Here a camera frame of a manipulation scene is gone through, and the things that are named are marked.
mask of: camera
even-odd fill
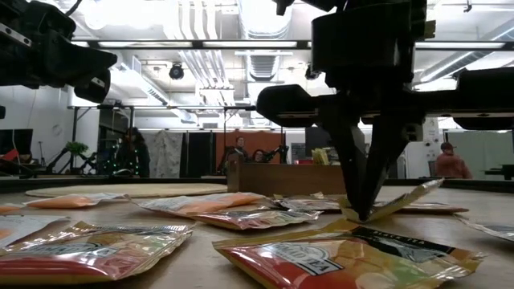
[[[180,80],[184,77],[184,69],[182,63],[174,63],[169,70],[169,77],[173,80]]]

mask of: red shirt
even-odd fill
[[[444,153],[439,155],[435,161],[435,175],[437,177],[473,178],[466,163],[460,157]]]

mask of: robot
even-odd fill
[[[273,0],[284,14],[293,0]],[[299,85],[265,88],[256,110],[290,128],[325,129],[341,161],[352,207],[366,220],[389,167],[427,116],[451,116],[465,129],[512,129],[514,68],[463,71],[454,91],[415,92],[414,43],[424,40],[426,0],[304,0],[330,11],[312,21],[312,71],[337,94],[311,97]],[[373,125],[366,157],[359,120]]]

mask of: plastic bag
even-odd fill
[[[250,204],[264,198],[256,193],[215,193],[197,197],[167,197],[138,204],[141,208],[185,217]]]
[[[188,217],[232,230],[266,229],[317,220],[321,212],[300,210],[254,210],[193,214]]]
[[[10,211],[20,210],[23,208],[23,205],[17,205],[17,204],[1,204],[0,205],[0,214],[4,214]]]
[[[67,220],[62,216],[0,216],[0,248],[10,245],[56,221]]]
[[[473,229],[481,230],[484,233],[514,242],[514,226],[504,224],[480,223],[476,224],[467,220],[460,219],[464,224]]]
[[[382,206],[373,207],[371,209],[371,214],[369,215],[368,219],[365,220],[365,222],[371,222],[373,220],[383,218],[409,206],[419,198],[426,196],[428,193],[436,190],[443,183],[443,181],[444,179],[428,181],[417,186],[410,193],[404,193],[402,196],[397,197],[392,201],[388,201]],[[343,215],[346,216],[348,220],[354,222],[363,222],[359,219],[357,212],[355,212],[350,207],[351,205],[346,198],[341,198],[339,200],[339,204],[341,206],[341,210],[343,211]]]
[[[282,197],[280,195],[275,195],[275,203],[283,208],[291,210],[341,211],[337,200],[327,198],[322,193],[314,193],[310,196],[294,197]]]
[[[94,226],[0,250],[0,284],[81,284],[123,279],[153,267],[190,235],[190,226]]]
[[[436,288],[473,273],[484,255],[343,219],[320,230],[213,243],[266,288]]]
[[[29,201],[24,203],[28,207],[40,209],[74,209],[85,206],[94,206],[104,200],[112,200],[116,198],[129,199],[128,195],[121,193],[85,193],[85,194],[69,194],[61,197],[53,197],[44,200]]]

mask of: wooden table surface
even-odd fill
[[[410,190],[409,187],[384,187],[380,200],[391,199]],[[35,200],[22,193],[0,195],[0,203]],[[422,199],[459,205],[470,209],[463,215],[479,222],[498,222],[514,224],[514,194],[484,193],[459,191],[456,189],[439,189]],[[174,225],[193,223],[187,219],[171,218],[143,210],[126,202],[100,204],[84,210],[37,210],[23,209],[23,214],[63,215],[73,219],[50,225],[41,234],[60,230],[76,221],[96,224],[123,225]],[[312,224],[301,224],[258,230],[253,232],[233,232],[201,224],[194,229],[193,236],[169,257],[162,259],[153,269],[142,275],[114,283],[96,285],[96,288],[124,289],[188,289],[188,288],[261,288],[212,247],[213,241],[228,238],[245,238],[258,235],[283,234],[292,231],[310,230],[322,227],[341,218],[339,214],[324,214]],[[378,220],[369,227],[393,234],[411,236],[456,246],[467,250],[477,250],[490,255],[479,266],[476,273],[464,279],[443,284],[442,288],[511,288],[514,287],[514,242],[492,237],[465,226],[454,217],[429,215],[396,214],[393,217]],[[2,289],[14,287],[2,286]]]

